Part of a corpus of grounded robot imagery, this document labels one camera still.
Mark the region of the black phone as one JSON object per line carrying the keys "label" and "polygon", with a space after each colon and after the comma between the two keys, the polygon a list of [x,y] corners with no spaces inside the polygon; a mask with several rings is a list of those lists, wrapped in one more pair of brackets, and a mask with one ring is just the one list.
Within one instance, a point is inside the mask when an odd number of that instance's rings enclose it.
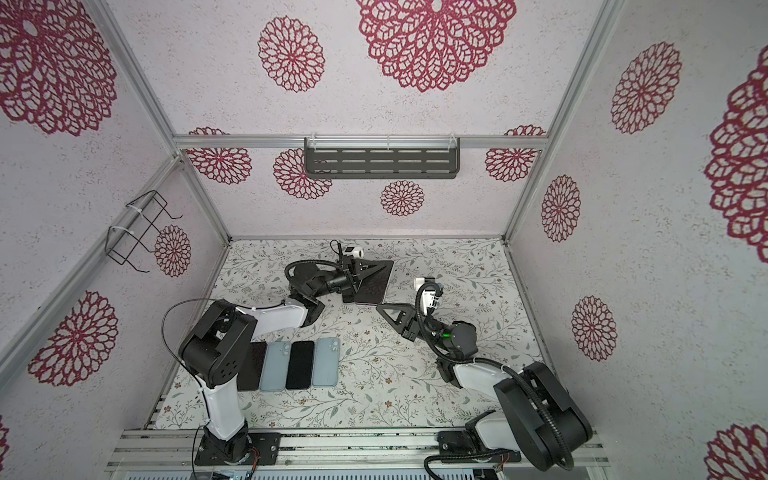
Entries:
{"label": "black phone", "polygon": [[394,267],[392,260],[359,260],[359,285],[354,295],[358,305],[378,305],[384,301]]}
{"label": "black phone", "polygon": [[291,345],[285,383],[287,390],[304,390],[310,387],[314,355],[314,341],[298,341]]}

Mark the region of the light blue phone case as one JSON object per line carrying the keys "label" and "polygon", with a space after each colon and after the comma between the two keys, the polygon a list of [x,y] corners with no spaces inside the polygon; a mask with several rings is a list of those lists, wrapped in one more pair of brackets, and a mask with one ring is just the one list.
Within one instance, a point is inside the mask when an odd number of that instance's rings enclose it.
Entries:
{"label": "light blue phone case", "polygon": [[312,387],[335,387],[339,378],[341,341],[337,337],[320,338],[315,342]]}
{"label": "light blue phone case", "polygon": [[267,345],[259,390],[278,392],[286,387],[292,343],[276,341]]}

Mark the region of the black phone removed from case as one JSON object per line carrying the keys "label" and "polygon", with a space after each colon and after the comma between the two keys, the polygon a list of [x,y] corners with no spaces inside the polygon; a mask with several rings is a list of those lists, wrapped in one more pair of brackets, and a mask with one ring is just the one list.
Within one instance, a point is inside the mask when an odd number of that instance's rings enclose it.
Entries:
{"label": "black phone removed from case", "polygon": [[266,342],[252,342],[249,345],[237,376],[238,391],[250,392],[259,389],[267,348]]}

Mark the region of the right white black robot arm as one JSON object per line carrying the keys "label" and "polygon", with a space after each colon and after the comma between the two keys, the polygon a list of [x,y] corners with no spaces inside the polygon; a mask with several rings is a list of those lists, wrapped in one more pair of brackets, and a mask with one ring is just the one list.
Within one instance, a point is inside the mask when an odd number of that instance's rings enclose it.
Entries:
{"label": "right white black robot arm", "polygon": [[534,362],[516,371],[480,358],[474,325],[443,323],[428,307],[390,303],[376,310],[404,339],[427,344],[444,382],[498,403],[463,429],[438,434],[439,453],[424,461],[430,477],[437,477],[431,468],[437,461],[526,460],[540,471],[575,467],[574,451],[591,440],[593,429],[547,365]]}

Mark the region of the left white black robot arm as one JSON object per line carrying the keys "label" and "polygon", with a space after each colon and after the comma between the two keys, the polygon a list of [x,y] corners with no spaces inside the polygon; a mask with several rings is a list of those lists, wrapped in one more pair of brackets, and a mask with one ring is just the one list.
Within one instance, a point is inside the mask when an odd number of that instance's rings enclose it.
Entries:
{"label": "left white black robot arm", "polygon": [[253,364],[253,339],[286,329],[313,325],[325,309],[320,298],[340,294],[345,303],[376,305],[383,301],[394,262],[365,260],[341,253],[335,261],[298,260],[284,274],[289,295],[270,307],[247,307],[212,299],[178,349],[176,360],[203,394],[207,423],[195,465],[270,465],[266,450],[257,453],[238,403],[241,371]]}

